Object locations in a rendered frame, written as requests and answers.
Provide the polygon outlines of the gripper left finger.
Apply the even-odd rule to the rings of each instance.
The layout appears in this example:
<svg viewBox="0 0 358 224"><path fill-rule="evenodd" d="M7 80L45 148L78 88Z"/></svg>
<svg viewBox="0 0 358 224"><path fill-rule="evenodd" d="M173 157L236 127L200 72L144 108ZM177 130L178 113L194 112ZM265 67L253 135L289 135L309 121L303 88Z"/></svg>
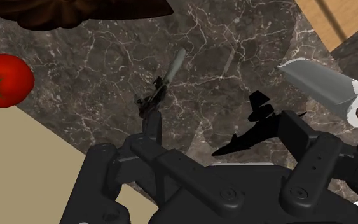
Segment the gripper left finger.
<svg viewBox="0 0 358 224"><path fill-rule="evenodd" d="M162 143L162 114L154 110L143 120L142 132L125 139L120 150L111 143L92 146L83 161L60 224L131 224L128 209L116 198L124 183L155 174L156 200L167 201L169 177L217 215L237 215L244 197L232 184L209 172L178 150Z"/></svg>

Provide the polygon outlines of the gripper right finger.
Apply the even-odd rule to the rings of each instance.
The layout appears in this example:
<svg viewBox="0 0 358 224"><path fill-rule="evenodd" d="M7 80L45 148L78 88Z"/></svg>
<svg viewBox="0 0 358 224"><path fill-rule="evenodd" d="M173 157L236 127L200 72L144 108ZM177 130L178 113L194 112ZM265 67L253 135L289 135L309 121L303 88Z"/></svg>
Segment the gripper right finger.
<svg viewBox="0 0 358 224"><path fill-rule="evenodd" d="M277 137L297 161L280 191L289 214L312 214L332 179L358 185L358 147L314 130L289 110L280 114Z"/></svg>

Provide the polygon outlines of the white paper towel roll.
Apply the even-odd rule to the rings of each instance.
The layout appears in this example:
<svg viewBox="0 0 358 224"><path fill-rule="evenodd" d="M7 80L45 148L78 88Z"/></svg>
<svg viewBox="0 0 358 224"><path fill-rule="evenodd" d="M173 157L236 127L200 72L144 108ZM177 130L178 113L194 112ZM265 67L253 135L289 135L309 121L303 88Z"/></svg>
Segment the white paper towel roll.
<svg viewBox="0 0 358 224"><path fill-rule="evenodd" d="M358 128L358 80L301 57L277 68L296 88Z"/></svg>

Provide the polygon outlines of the dark brown fluted bowl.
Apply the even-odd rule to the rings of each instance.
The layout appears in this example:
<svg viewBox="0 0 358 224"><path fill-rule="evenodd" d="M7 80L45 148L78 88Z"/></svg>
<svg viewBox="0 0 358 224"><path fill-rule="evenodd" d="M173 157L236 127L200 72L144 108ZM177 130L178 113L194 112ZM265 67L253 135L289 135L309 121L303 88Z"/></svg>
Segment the dark brown fluted bowl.
<svg viewBox="0 0 358 224"><path fill-rule="evenodd" d="M0 18L31 31L72 29L93 20L136 20L173 14L167 0L0 0Z"/></svg>

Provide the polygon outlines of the red tomato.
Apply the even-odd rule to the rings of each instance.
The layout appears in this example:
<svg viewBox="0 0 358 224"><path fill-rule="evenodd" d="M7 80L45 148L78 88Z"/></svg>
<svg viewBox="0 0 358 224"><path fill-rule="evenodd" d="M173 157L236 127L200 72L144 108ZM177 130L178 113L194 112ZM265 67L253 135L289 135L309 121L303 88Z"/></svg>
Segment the red tomato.
<svg viewBox="0 0 358 224"><path fill-rule="evenodd" d="M21 103L34 87L34 75L20 58L0 54L0 108Z"/></svg>

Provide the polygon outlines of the pale-handled dark kitchen tool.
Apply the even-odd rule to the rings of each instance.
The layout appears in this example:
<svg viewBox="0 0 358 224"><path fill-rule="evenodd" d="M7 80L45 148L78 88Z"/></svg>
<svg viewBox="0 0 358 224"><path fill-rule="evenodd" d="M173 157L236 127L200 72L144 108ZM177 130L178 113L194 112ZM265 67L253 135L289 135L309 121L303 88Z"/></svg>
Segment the pale-handled dark kitchen tool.
<svg viewBox="0 0 358 224"><path fill-rule="evenodd" d="M180 49L173 61L170 63L169 69L166 72L164 77L158 76L157 79L153 82L153 86L155 87L155 91L145 97L140 98L135 95L135 103L139 109L139 116L142 119L146 119L148 114L159 107L159 104L164 100L167 89L169 85L172 83L172 80L180 67L182 66L183 60L186 56L186 50Z"/></svg>

